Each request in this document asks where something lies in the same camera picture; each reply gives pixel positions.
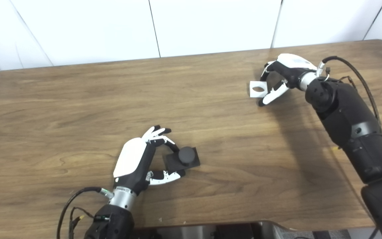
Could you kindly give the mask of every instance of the black cable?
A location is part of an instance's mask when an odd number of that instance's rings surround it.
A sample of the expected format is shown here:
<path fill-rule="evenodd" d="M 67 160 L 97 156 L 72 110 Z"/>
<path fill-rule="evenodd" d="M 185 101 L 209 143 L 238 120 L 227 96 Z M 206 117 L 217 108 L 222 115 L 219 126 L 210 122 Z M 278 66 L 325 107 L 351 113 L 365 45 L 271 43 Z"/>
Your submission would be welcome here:
<path fill-rule="evenodd" d="M 79 191 L 77 191 L 75 194 L 73 194 L 72 197 L 70 197 L 70 199 L 67 201 L 67 203 L 64 205 L 63 207 L 63 210 L 61 211 L 61 215 L 60 215 L 60 219 L 59 219 L 59 223 L 57 225 L 57 239 L 60 239 L 60 230 L 61 230 L 61 225 L 63 224 L 63 219 L 64 219 L 64 215 L 66 214 L 66 211 L 67 211 L 67 208 L 69 207 L 70 203 L 72 203 L 72 201 L 77 197 L 79 196 L 81 193 L 84 193 L 84 192 L 91 192 L 91 191 L 94 191 L 94 192 L 100 192 L 101 191 L 101 188 L 100 187 L 86 187 L 86 188 L 83 188 Z"/>
<path fill-rule="evenodd" d="M 94 216 L 89 213 L 88 211 L 86 211 L 85 209 L 83 209 L 82 207 L 73 207 L 72 210 L 70 211 L 70 219 L 69 219 L 69 239 L 73 239 L 73 230 L 75 229 L 77 223 L 82 219 L 80 216 L 77 217 L 74 221 L 73 221 L 73 212 L 78 209 L 78 210 L 81 210 L 82 212 L 84 212 L 87 216 L 89 216 L 90 218 L 94 218 Z"/>
<path fill-rule="evenodd" d="M 324 64 L 326 64 L 328 61 L 334 60 L 334 59 L 338 60 L 338 61 L 341 61 L 344 64 L 346 64 L 356 74 L 356 76 L 359 78 L 359 80 L 361 81 L 363 87 L 365 88 L 365 91 L 366 91 L 366 93 L 368 95 L 369 101 L 371 102 L 375 118 L 377 118 L 378 124 L 381 125 L 381 120 L 379 118 L 379 113 L 378 113 L 378 109 L 377 109 L 376 104 L 375 104 L 375 100 L 374 100 L 374 98 L 373 98 L 373 96 L 371 94 L 371 91 L 370 91 L 370 89 L 368 87 L 368 84 L 366 83 L 365 79 L 362 77 L 362 75 L 359 73 L 359 71 L 356 70 L 356 68 L 352 64 L 350 64 L 350 62 L 348 62 L 347 60 L 345 60 L 345 59 L 343 59 L 341 57 L 338 57 L 338 56 L 328 56 L 327 58 L 323 59 L 322 62 Z"/>
<path fill-rule="evenodd" d="M 368 239 L 374 239 L 374 237 L 376 236 L 377 233 L 378 233 L 378 227 L 376 227 L 374 229 L 374 231 L 372 232 L 372 234 L 369 236 Z"/>
<path fill-rule="evenodd" d="M 341 77 L 338 81 L 341 82 L 342 80 L 344 80 L 346 78 L 347 78 L 347 80 L 349 80 L 349 82 L 353 86 L 353 88 L 357 91 L 356 85 L 354 84 L 354 81 L 352 80 L 352 78 L 350 76 Z"/>

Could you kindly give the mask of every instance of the black forearm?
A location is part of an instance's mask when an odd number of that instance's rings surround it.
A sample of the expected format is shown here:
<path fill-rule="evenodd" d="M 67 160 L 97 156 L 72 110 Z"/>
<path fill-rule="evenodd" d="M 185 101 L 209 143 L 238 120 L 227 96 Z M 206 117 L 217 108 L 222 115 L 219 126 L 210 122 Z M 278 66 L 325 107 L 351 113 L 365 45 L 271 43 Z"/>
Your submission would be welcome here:
<path fill-rule="evenodd" d="M 106 204 L 95 214 L 94 222 L 85 233 L 85 239 L 127 239 L 134 228 L 128 210 Z"/>
<path fill-rule="evenodd" d="M 382 233 L 382 129 L 350 85 L 314 80 L 306 100 L 366 184 L 362 198 Z"/>

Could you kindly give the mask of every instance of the wood grain tabletop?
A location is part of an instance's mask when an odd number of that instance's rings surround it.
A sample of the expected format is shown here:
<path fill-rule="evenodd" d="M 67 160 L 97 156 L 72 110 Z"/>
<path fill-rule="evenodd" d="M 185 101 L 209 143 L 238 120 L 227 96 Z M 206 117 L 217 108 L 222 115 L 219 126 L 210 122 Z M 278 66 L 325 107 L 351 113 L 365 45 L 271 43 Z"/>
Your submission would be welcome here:
<path fill-rule="evenodd" d="M 136 227 L 273 221 L 296 230 L 372 226 L 363 186 L 330 141 L 304 93 L 293 89 L 259 108 L 248 83 L 267 61 L 294 53 L 315 65 L 338 55 L 367 80 L 382 118 L 382 41 L 0 72 L 0 238 L 54 238 L 71 194 L 112 188 L 123 144 L 169 127 L 179 147 L 197 147 L 201 166 L 144 191 Z M 356 76 L 329 62 L 335 78 Z M 151 169 L 163 169 L 158 148 Z M 96 193 L 72 205 L 95 213 Z M 82 237 L 90 219 L 79 223 Z M 67 235 L 64 224 L 62 236 Z"/>

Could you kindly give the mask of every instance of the black cylindrical knob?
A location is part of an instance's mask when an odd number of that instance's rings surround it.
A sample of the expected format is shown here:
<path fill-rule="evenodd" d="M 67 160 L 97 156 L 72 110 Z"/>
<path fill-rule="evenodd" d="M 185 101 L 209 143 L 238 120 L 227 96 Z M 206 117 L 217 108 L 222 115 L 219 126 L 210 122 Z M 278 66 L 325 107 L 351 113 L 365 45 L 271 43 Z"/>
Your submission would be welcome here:
<path fill-rule="evenodd" d="M 190 163 L 192 163 L 195 160 L 195 151 L 191 147 L 184 147 L 179 150 L 178 156 L 182 165 L 188 166 Z"/>

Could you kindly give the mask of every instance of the robotic arm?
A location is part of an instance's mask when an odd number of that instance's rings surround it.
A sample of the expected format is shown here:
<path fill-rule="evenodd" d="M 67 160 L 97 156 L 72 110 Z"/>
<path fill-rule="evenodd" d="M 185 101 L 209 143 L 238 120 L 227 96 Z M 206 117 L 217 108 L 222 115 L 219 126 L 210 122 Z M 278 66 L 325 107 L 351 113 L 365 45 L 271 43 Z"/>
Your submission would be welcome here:
<path fill-rule="evenodd" d="M 83 210 L 94 219 L 85 233 L 85 239 L 127 239 L 134 227 L 131 209 L 135 198 L 148 186 L 160 185 L 177 180 L 185 175 L 185 169 L 200 165 L 195 148 L 178 146 L 163 134 L 170 133 L 168 128 L 159 125 L 151 127 L 141 138 L 134 138 L 123 145 L 117 160 L 113 178 L 113 192 L 99 187 L 88 187 L 74 194 L 62 210 L 57 227 L 57 239 L 65 212 L 70 203 L 82 192 L 98 192 L 109 199 L 98 212 L 92 216 L 80 207 L 74 207 L 70 213 L 69 239 L 73 239 L 73 230 L 81 217 L 73 220 L 75 209 Z M 149 171 L 156 147 L 167 145 L 172 154 L 165 156 L 165 171 Z"/>
<path fill-rule="evenodd" d="M 331 59 L 348 64 L 346 60 L 332 56 L 324 59 L 317 68 L 300 56 L 281 54 L 276 61 L 265 65 L 262 83 L 253 83 L 250 87 L 264 88 L 263 94 L 259 95 L 263 97 L 259 106 L 269 104 L 289 88 L 305 92 L 306 101 L 313 106 L 328 135 L 343 149 L 365 183 L 362 198 L 382 233 L 382 129 L 355 88 L 329 75 L 320 76 L 325 63 Z M 284 79 L 269 91 L 266 79 L 271 71 L 276 71 Z"/>
<path fill-rule="evenodd" d="M 94 222 L 85 233 L 85 239 L 126 239 L 134 227 L 131 209 L 135 198 L 149 185 L 159 185 L 179 179 L 184 170 L 177 172 L 149 171 L 156 147 L 165 144 L 174 153 L 178 146 L 164 133 L 168 128 L 151 127 L 141 138 L 134 138 L 123 145 L 113 171 L 114 190 L 106 192 L 109 198 L 94 216 Z"/>

